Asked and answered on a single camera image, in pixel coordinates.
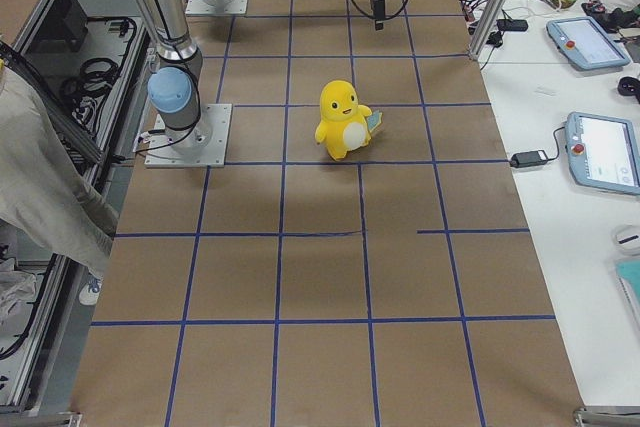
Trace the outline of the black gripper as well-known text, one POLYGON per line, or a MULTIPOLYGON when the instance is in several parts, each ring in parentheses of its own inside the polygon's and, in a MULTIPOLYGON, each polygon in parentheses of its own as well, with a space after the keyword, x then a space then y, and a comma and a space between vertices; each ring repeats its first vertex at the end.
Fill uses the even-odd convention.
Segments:
POLYGON ((386 20, 386 0, 370 0, 374 27, 376 31, 382 30, 382 22, 386 20))

